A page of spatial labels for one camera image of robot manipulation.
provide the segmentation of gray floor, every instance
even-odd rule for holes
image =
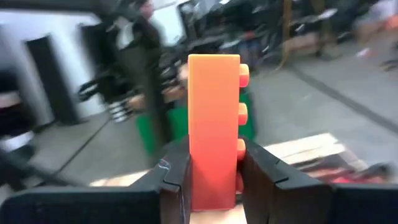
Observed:
[[[352,45],[344,50],[342,57],[329,62],[301,58],[251,79],[259,144],[331,133],[370,164],[398,164],[398,74],[380,71],[375,58],[358,60]],[[149,168],[134,118],[118,124],[107,123],[107,118],[102,114],[79,126],[54,126],[40,134],[34,162],[59,169],[105,125],[62,174],[89,183]]]

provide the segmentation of orange toy brick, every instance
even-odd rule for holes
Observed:
[[[230,209],[240,182],[237,160],[245,151],[238,125],[248,119],[239,87],[248,84],[249,69],[239,55],[190,55],[188,67],[192,210]]]

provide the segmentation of black speaker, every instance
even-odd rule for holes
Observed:
[[[50,37],[30,40],[25,44],[36,64],[55,121],[65,125],[80,123],[75,104],[55,58]]]

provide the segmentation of green object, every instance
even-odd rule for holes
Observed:
[[[245,103],[249,111],[246,125],[239,127],[239,135],[253,140],[256,135],[256,131],[254,128],[254,118],[251,116],[252,103],[249,93],[242,91],[239,96],[239,102]],[[172,126],[174,140],[181,139],[188,134],[188,108],[182,107],[169,110],[167,112],[167,116],[169,117],[170,125]],[[137,116],[136,124],[146,152],[149,155],[153,155],[155,151],[155,139],[148,115],[140,114]]]

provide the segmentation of concrete floor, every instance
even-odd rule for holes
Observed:
[[[398,164],[398,74],[380,71],[376,58],[358,60],[352,45],[343,49],[342,57],[329,62],[301,58],[277,73],[252,77],[256,141],[266,146],[331,133],[369,164]],[[51,127],[35,139],[39,153],[33,162],[57,170],[99,130],[62,174],[88,184],[148,169],[134,118],[107,120],[102,114],[78,126]]]

